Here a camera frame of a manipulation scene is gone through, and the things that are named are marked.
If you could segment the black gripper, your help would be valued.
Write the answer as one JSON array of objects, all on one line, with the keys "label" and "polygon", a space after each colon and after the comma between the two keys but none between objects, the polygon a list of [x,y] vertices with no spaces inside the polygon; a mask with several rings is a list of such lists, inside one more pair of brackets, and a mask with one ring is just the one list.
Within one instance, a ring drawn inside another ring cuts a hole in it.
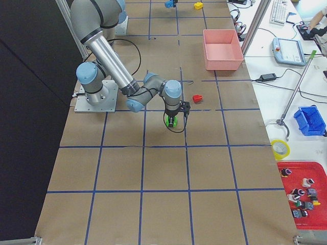
[{"label": "black gripper", "polygon": [[179,104],[176,105],[169,105],[165,104],[165,113],[167,115],[166,122],[167,123],[174,123],[176,115],[179,113]]}]

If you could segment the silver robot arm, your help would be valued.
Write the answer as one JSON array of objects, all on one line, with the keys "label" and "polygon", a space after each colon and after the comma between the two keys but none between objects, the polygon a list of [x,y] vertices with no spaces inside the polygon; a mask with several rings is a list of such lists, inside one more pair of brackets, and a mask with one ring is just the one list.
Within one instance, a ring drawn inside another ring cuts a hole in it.
[{"label": "silver robot arm", "polygon": [[77,78],[86,96],[90,98],[93,94],[105,93],[102,81],[111,76],[127,97],[126,105],[133,112],[141,111],[158,94],[163,98],[170,127],[179,112],[187,114],[190,108],[189,103],[180,99],[180,83],[165,80],[150,72],[145,76],[143,86],[139,86],[104,36],[104,29],[113,29],[126,17],[124,1],[73,1],[73,30],[79,41],[89,47],[96,57],[95,62],[85,62],[78,66]]}]

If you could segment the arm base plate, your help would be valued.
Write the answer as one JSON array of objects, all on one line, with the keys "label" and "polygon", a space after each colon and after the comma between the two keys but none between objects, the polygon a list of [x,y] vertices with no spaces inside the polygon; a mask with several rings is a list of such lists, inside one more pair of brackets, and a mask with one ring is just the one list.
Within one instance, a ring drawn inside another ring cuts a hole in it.
[{"label": "arm base plate", "polygon": [[119,88],[114,80],[103,80],[102,89],[94,94],[86,93],[82,85],[77,96],[76,113],[115,113]]},{"label": "arm base plate", "polygon": [[115,29],[115,35],[117,36],[126,36],[127,35],[127,29],[128,29],[128,18],[129,16],[126,16],[124,21],[121,23],[118,23],[116,25]]}]

